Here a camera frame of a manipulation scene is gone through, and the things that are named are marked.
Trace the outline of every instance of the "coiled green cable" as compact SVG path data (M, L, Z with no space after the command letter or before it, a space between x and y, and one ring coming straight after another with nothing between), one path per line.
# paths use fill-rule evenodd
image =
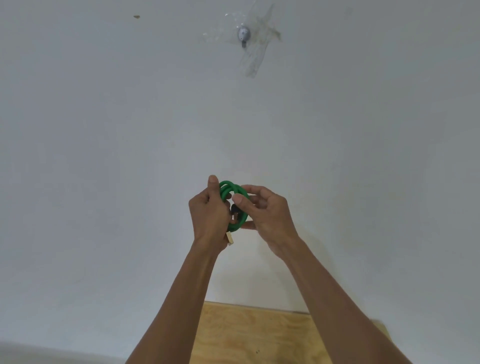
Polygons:
M250 199L250 196L248 196L247 191L245 191L241 186L238 186L237 184L234 184L230 181L220 182L220 197L222 198L222 201L225 202L227 200L227 196L230 192L233 192L234 194L242 194L246 198ZM234 232L240 229L240 226L242 226L245 223L245 221L247 221L247 217L248 217L248 214L246 212L239 210L237 223L228 224L228 231Z

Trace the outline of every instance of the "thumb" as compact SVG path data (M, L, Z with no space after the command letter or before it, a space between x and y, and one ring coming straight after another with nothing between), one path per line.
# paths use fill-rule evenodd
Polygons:
M207 191L208 191L208 197L210 199L212 198L220 199L220 185L218 183L218 178L214 174L208 177Z
M232 201L240 208L240 210L245 211L252 218L254 218L260 211L248 198L242 194L234 194Z

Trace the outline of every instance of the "beige connector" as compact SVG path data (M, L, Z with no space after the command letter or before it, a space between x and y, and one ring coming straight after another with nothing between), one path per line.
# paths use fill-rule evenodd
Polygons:
M228 239L228 244L232 245L233 244L232 234L229 231L227 231L227 239Z

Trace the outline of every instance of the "person's right hand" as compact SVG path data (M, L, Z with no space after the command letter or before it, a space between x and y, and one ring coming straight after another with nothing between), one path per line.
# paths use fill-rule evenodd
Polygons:
M257 230L272 252L285 259L286 250L299 241L286 198L262 186L242 187L252 194L250 200L240 194L233 195L232 200L253 219L242 228Z

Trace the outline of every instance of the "hand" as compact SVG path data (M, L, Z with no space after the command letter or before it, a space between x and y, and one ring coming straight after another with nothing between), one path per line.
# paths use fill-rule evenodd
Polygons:
M272 252L285 260L285 250L300 240L286 198L265 187L249 184L242 187L253 195L250 200L240 194L233 195L233 202L253 219L242 228L257 230Z
M230 203L220 198L218 178L208 178L208 187L188 202L192 216L194 245L213 248L220 253L228 244L226 236L230 222Z

